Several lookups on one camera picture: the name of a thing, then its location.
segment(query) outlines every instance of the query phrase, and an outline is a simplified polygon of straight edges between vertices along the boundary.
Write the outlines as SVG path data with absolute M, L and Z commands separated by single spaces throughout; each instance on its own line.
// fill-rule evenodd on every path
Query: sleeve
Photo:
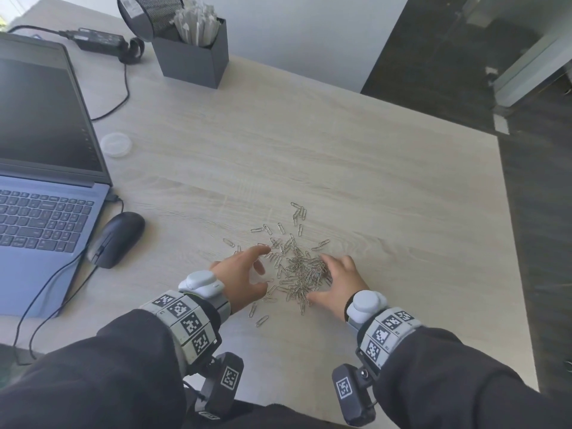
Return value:
M 374 395 L 401 429 L 570 428 L 556 403 L 452 333 L 420 328 L 395 348 Z
M 51 352 L 0 391 L 2 428 L 180 429 L 186 400 L 169 329 L 133 310 Z

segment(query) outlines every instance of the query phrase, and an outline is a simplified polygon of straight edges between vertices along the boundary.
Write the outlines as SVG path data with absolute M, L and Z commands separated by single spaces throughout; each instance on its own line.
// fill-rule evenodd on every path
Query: wooden desk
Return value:
M 120 19 L 59 0 L 40 1 L 20 23 L 130 35 Z M 118 61 L 68 47 L 92 116 L 122 100 Z M 164 78 L 151 46 L 128 71 L 131 100 L 95 127 L 100 137 L 122 131 L 133 139 L 131 154 L 108 165 L 147 230 L 44 326 L 37 350 L 87 338 L 175 289 L 233 253 L 223 238 L 246 248 L 268 242 L 249 232 L 263 223 L 292 231 L 294 201 L 308 209 L 300 245 L 330 238 L 326 251 L 352 255 L 392 305 L 537 386 L 496 137 L 238 57 L 218 90 Z M 0 318 L 3 343 L 16 323 Z M 25 321 L 21 345 L 37 324 Z M 221 335 L 220 352 L 245 362 L 240 399 L 341 421 L 330 377 L 357 362 L 355 339 L 329 313 L 313 307 L 300 316 L 294 302 L 261 302 L 254 318 L 238 313 Z

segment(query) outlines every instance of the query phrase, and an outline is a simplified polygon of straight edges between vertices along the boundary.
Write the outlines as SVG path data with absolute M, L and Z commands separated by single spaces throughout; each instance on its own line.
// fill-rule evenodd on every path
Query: gray pen holder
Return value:
M 184 43 L 174 25 L 153 39 L 153 49 L 164 76 L 218 88 L 228 64 L 226 21 L 218 20 L 221 23 L 218 34 L 208 47 Z

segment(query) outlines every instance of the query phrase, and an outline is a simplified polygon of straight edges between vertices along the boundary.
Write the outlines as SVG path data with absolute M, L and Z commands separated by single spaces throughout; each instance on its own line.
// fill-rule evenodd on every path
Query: computer mouse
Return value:
M 145 219 L 135 212 L 114 216 L 90 244 L 88 260 L 100 268 L 113 268 L 137 244 L 143 230 Z

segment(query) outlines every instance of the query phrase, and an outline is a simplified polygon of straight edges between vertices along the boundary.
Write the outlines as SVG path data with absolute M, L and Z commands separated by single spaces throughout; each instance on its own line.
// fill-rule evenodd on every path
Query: forearm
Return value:
M 402 429 L 570 427 L 511 368 L 441 329 L 404 338 L 380 369 L 374 395 Z
M 0 391 L 2 427 L 180 428 L 186 403 L 173 336 L 133 310 L 47 354 Z

